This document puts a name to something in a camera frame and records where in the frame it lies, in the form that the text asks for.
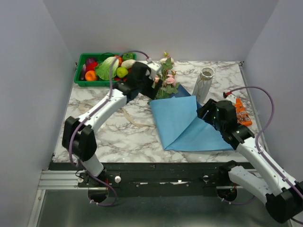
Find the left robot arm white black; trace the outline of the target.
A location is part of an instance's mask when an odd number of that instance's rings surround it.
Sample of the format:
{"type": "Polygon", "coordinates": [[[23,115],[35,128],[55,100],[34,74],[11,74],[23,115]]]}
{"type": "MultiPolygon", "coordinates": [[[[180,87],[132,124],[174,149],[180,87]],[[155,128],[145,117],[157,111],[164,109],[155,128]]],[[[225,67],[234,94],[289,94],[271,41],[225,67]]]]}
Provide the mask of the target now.
{"type": "Polygon", "coordinates": [[[114,83],[108,94],[94,107],[78,118],[68,117],[64,123],[62,146],[69,156],[75,156],[89,174],[89,182],[101,186],[105,181],[105,169],[98,160],[96,133],[103,123],[116,111],[134,100],[138,94],[154,99],[162,85],[155,82],[161,70],[159,63],[135,62],[126,81],[114,83]]]}

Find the pink rose stem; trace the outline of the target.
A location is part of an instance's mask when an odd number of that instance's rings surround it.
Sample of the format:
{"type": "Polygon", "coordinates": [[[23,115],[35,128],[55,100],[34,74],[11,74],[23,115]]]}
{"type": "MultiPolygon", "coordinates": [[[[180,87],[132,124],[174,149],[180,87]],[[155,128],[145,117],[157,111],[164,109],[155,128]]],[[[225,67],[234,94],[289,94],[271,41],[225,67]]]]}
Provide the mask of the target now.
{"type": "Polygon", "coordinates": [[[163,81],[158,76],[155,77],[154,83],[152,85],[152,88],[158,88],[157,94],[154,99],[150,99],[148,101],[148,104],[150,104],[151,101],[157,100],[157,99],[166,99],[169,97],[168,93],[165,91],[165,86],[163,85],[163,81]]]}
{"type": "Polygon", "coordinates": [[[177,94],[180,83],[176,81],[176,73],[170,70],[166,73],[164,79],[164,91],[169,95],[177,94]]]}

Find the cream ribbon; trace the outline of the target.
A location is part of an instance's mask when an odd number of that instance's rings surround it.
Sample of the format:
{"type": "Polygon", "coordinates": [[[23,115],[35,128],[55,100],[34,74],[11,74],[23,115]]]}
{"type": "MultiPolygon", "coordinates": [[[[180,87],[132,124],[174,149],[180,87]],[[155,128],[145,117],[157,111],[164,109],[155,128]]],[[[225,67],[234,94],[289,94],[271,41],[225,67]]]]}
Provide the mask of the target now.
{"type": "MultiPolygon", "coordinates": [[[[86,103],[86,104],[79,104],[78,109],[80,111],[81,114],[84,114],[86,112],[88,112],[91,108],[93,107],[93,105],[91,103],[86,103]]],[[[142,123],[137,123],[134,121],[134,119],[130,116],[130,114],[124,109],[121,108],[124,117],[128,120],[128,122],[130,122],[132,125],[138,127],[138,128],[143,128],[143,127],[155,127],[154,125],[150,125],[150,124],[142,124],[142,123]]]]}

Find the cream rose stem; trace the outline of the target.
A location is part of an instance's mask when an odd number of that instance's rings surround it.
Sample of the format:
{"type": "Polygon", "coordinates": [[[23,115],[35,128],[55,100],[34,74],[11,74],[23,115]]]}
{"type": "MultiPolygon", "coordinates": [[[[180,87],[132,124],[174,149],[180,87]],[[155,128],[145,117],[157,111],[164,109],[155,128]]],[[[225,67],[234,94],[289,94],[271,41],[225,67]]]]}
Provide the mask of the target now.
{"type": "Polygon", "coordinates": [[[168,52],[164,52],[163,53],[163,58],[160,59],[160,64],[162,66],[162,68],[166,71],[169,71],[171,69],[173,69],[174,66],[174,59],[170,56],[170,54],[168,52]]]}

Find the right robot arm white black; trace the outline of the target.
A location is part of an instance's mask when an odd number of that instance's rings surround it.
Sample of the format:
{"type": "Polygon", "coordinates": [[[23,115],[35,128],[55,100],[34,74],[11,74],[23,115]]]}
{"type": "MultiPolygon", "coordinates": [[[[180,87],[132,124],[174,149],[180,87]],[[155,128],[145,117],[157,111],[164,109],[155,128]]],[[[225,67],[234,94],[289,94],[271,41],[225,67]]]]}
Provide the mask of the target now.
{"type": "Polygon", "coordinates": [[[197,110],[197,116],[219,131],[223,140],[244,156],[261,175],[258,178],[230,161],[218,173],[221,184],[232,182],[242,186],[265,205],[278,223],[285,223],[302,212],[303,183],[280,167],[259,145],[253,132],[237,122],[236,109],[231,101],[209,99],[197,110]]]}

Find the blue wrapping paper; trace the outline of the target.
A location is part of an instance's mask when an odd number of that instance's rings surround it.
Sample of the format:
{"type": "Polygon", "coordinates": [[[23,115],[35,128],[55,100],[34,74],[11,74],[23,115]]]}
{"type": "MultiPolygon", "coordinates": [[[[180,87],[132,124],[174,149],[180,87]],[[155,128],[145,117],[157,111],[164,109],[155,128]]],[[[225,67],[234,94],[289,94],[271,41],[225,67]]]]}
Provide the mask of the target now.
{"type": "Polygon", "coordinates": [[[233,150],[220,132],[197,117],[196,97],[180,85],[170,98],[150,101],[150,108],[164,150],[204,152],[233,150]]]}

